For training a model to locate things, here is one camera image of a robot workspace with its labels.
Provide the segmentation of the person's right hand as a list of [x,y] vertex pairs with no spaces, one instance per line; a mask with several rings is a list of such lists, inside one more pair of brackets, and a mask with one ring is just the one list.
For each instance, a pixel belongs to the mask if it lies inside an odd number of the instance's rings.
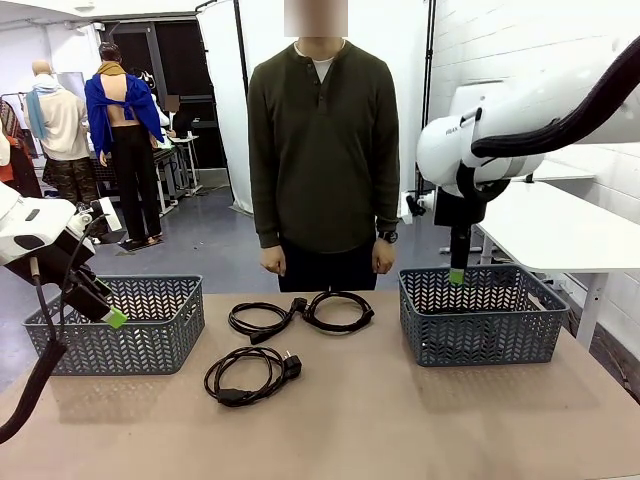
[[270,273],[284,276],[286,272],[285,254],[280,245],[261,250],[261,266]]

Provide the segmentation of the black backdrop panel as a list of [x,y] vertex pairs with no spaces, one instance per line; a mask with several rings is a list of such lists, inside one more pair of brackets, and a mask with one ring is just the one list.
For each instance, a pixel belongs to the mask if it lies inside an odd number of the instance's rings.
[[177,109],[173,130],[181,138],[188,133],[196,137],[195,165],[225,167],[214,89],[197,22],[108,22],[101,39],[119,47],[127,72],[153,76],[161,109]]

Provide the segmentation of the black power cord straight plug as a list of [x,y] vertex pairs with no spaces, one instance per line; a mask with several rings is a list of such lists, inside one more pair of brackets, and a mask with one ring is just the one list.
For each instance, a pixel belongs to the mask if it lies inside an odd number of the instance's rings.
[[[237,362],[246,359],[258,359],[265,362],[268,376],[257,390],[222,388],[223,374]],[[270,347],[241,347],[217,360],[205,373],[203,387],[205,392],[219,404],[228,408],[241,408],[253,405],[278,393],[289,381],[297,379],[302,372],[302,362],[297,355],[287,353],[282,356]]]

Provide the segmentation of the white frame workbench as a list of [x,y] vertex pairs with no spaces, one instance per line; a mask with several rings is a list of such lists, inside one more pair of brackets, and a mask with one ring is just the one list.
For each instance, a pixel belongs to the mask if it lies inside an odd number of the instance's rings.
[[[176,208],[184,197],[195,196],[202,188],[197,166],[195,141],[197,136],[169,138],[168,145],[154,151],[154,175],[160,216]],[[92,158],[98,192],[119,201],[115,171]]]

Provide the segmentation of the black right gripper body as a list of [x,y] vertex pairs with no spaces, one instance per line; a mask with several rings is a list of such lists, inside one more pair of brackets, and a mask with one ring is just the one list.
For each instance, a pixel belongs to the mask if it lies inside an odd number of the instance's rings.
[[434,224],[443,227],[470,226],[480,223],[486,214],[486,204],[466,200],[438,187],[434,203]]

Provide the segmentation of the person's left forearm olive sleeve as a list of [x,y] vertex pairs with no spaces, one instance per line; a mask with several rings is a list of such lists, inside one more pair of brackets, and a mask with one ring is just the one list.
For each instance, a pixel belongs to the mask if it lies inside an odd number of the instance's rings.
[[398,162],[382,164],[374,175],[374,211],[379,233],[396,230],[399,188]]

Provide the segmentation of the white photo backdrop screen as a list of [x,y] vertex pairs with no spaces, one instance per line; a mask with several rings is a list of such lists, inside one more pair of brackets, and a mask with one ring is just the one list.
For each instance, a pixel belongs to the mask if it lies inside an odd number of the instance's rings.
[[[284,0],[240,0],[249,79],[255,67],[292,43]],[[236,210],[252,214],[248,120],[232,0],[197,13],[214,87],[218,123]],[[422,130],[426,0],[349,0],[348,40],[385,61],[392,73],[400,126],[400,190],[415,185]]]

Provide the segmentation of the mannequin in blue shirt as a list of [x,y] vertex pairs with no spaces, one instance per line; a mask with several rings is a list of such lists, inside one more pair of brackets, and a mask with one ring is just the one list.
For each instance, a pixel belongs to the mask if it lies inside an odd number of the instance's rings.
[[160,118],[149,86],[122,67],[119,47],[105,42],[99,56],[85,83],[91,141],[100,163],[116,174],[128,233],[123,247],[138,249],[162,240],[153,156],[163,140]]

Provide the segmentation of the person's left hand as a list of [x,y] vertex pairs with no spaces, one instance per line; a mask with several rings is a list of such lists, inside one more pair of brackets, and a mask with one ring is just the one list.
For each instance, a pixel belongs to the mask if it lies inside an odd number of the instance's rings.
[[389,273],[395,263],[394,245],[383,239],[377,239],[372,253],[373,270],[378,275]]

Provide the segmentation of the large white table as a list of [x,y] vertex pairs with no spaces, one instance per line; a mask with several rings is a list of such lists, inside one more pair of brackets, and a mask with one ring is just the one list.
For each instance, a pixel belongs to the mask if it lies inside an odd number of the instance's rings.
[[591,274],[576,334],[589,348],[609,274],[640,270],[640,225],[543,182],[514,182],[487,205],[481,262],[493,247],[532,272]]

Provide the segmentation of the person's right forearm olive sleeve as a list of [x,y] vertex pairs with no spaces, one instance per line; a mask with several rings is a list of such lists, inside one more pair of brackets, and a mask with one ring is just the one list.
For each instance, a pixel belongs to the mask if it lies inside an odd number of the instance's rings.
[[251,164],[251,196],[254,223],[263,249],[280,244],[279,217],[276,206],[276,176],[268,167]]

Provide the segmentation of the black backdrop stand pole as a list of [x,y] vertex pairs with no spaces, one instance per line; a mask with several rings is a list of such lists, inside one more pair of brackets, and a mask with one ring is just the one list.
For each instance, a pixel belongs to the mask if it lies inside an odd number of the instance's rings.
[[427,24],[426,24],[424,82],[423,82],[423,100],[422,100],[422,126],[423,127],[425,127],[429,121],[437,0],[426,0],[426,3],[427,3]]
[[244,87],[244,95],[245,95],[245,98],[248,98],[249,72],[248,72],[247,56],[246,56],[246,49],[245,49],[245,39],[244,39],[240,0],[232,0],[232,3],[233,3],[233,10],[234,10],[235,25],[236,25],[236,35],[237,35],[237,43],[238,43],[238,49],[239,49],[239,58],[240,58],[240,65],[241,65],[242,82]]

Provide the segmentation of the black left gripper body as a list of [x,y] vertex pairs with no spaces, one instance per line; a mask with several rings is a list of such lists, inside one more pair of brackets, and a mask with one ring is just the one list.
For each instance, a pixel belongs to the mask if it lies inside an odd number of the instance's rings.
[[95,255],[93,247],[81,247],[74,260],[71,259],[72,253],[73,251],[66,252],[59,247],[43,247],[6,263],[4,267],[33,284],[30,259],[34,257],[38,263],[41,283],[55,284],[63,293],[73,285],[78,285],[75,280],[76,272],[92,272],[87,262]]

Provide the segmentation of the black power cord angled plug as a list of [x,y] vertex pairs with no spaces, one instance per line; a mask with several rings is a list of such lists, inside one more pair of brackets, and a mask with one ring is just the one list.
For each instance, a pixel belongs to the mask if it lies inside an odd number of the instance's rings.
[[[243,302],[232,308],[228,315],[228,324],[236,332],[245,335],[252,345],[258,345],[282,332],[298,313],[303,313],[307,300],[296,297],[288,310],[267,302]],[[257,326],[241,320],[238,315],[248,310],[263,310],[275,314],[279,320],[270,325]]]

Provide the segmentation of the mannequin in cream top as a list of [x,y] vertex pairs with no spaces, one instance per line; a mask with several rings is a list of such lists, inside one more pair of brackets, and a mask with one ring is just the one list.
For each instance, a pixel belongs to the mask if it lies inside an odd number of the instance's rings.
[[76,206],[99,199],[87,140],[85,102],[64,88],[44,60],[32,63],[31,91],[25,95],[25,121],[46,157],[44,181]]

